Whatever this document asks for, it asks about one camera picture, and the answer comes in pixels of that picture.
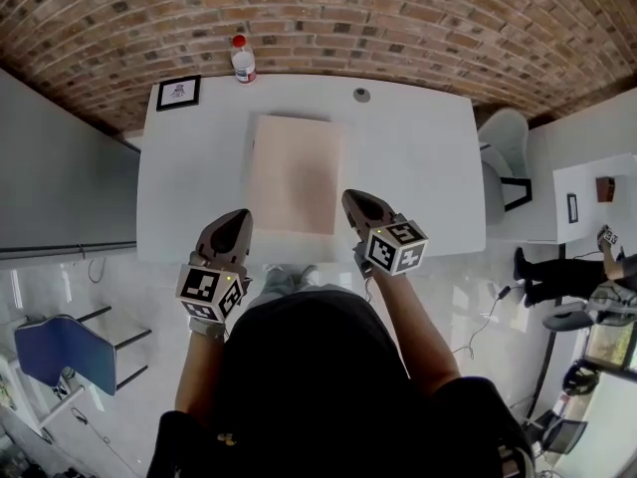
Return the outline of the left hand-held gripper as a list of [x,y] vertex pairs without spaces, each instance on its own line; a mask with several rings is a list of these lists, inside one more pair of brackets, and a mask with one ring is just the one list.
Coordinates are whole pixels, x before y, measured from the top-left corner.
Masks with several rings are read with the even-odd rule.
[[196,252],[181,266],[175,291],[191,317],[224,324],[241,304],[252,282],[243,266],[252,234],[253,216],[247,208],[226,213],[203,229]]

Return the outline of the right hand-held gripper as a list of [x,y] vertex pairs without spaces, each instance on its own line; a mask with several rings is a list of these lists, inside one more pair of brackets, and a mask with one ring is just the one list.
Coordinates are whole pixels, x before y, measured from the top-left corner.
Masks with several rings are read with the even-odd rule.
[[372,272],[379,270],[389,276],[399,276],[419,268],[429,238],[415,223],[395,211],[383,199],[355,189],[346,189],[341,203],[349,226],[368,230],[365,257],[372,264]]

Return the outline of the person's right hand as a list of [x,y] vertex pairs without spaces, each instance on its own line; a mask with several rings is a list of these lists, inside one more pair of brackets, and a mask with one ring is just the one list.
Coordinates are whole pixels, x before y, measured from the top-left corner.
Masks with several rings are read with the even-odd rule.
[[362,278],[364,280],[369,279],[372,275],[372,264],[365,257],[365,244],[362,242],[359,242],[353,248],[353,254],[354,254],[354,262],[357,265]]

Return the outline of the person's left hand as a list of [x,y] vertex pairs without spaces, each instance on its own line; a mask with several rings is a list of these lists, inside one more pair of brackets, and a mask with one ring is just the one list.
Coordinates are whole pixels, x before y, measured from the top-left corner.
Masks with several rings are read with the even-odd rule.
[[190,318],[189,329],[192,333],[202,335],[205,338],[214,341],[220,340],[223,342],[226,335],[224,324],[195,317]]

